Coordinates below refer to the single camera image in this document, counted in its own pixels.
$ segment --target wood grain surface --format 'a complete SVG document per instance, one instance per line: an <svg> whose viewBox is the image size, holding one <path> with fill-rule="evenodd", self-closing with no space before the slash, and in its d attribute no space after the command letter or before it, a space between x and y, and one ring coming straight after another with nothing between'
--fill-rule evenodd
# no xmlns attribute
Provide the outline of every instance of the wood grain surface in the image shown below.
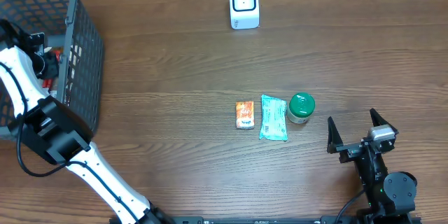
<svg viewBox="0 0 448 224"><path fill-rule="evenodd" d="M419 181L416 211L448 221L448 0L260 0L261 26L231 30L228 0L82 0L104 37L95 141L141 194L172 215L336 214L361 185L326 153L327 118L346 143L376 108L400 130L389 171ZM260 96L311 93L289 141L258 140ZM235 102L255 101L255 129ZM49 165L24 148L37 172ZM69 171L32 178L0 142L0 223L107 223L112 210ZM365 207L363 198L348 213Z"/></svg>

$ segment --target robotic arm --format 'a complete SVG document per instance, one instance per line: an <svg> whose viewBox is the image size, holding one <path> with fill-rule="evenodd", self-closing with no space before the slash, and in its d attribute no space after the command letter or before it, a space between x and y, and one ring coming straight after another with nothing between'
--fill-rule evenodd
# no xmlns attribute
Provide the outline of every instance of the robotic arm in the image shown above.
<svg viewBox="0 0 448 224"><path fill-rule="evenodd" d="M328 119L328 153L339 153L339 161L355 162L356 171L367 195L368 209L356 215L362 223L412 223L410 211L415 210L417 179L407 172L388 173L382 154L392 151L398 130L373 108L370 116L374 127L360 143L344 145L333 119Z"/></svg>
<svg viewBox="0 0 448 224"><path fill-rule="evenodd" d="M172 223L105 161L97 145L91 141L93 133L88 126L39 85L33 69L36 64L29 56L35 52L24 51L28 49L22 42L26 38L16 34L4 20L1 28L0 78L11 97L17 118L8 128L13 136L21 132L17 144L26 144L50 164L59 164L80 176L111 206L121 223L147 223L149 220L152 223ZM38 63L43 62L38 55L34 59Z"/></svg>

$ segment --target orange snack package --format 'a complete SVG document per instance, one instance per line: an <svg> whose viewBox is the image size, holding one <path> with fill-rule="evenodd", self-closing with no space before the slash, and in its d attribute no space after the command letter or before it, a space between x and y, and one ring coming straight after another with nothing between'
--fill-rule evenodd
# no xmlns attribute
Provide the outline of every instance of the orange snack package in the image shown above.
<svg viewBox="0 0 448 224"><path fill-rule="evenodd" d="M238 101L237 105L237 129L253 129L253 101Z"/></svg>

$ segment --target black mesh basket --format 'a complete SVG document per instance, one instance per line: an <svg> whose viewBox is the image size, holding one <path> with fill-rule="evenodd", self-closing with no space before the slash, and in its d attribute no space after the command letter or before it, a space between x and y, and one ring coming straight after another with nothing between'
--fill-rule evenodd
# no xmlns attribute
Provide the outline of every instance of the black mesh basket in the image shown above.
<svg viewBox="0 0 448 224"><path fill-rule="evenodd" d="M29 34L44 32L48 46L63 47L56 98L95 131L104 46L81 0L0 0L0 18L14 22ZM6 138L6 126L14 119L14 110L3 83L0 95L0 137Z"/></svg>

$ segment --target green jar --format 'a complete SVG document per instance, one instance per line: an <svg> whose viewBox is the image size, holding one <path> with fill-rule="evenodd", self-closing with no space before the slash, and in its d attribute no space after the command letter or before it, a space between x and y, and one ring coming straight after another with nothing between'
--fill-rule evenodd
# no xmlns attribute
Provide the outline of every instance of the green jar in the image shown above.
<svg viewBox="0 0 448 224"><path fill-rule="evenodd" d="M294 94L293 98L289 101L286 115L293 123L306 123L314 112L314 108L316 108L314 98L306 92L300 92Z"/></svg>

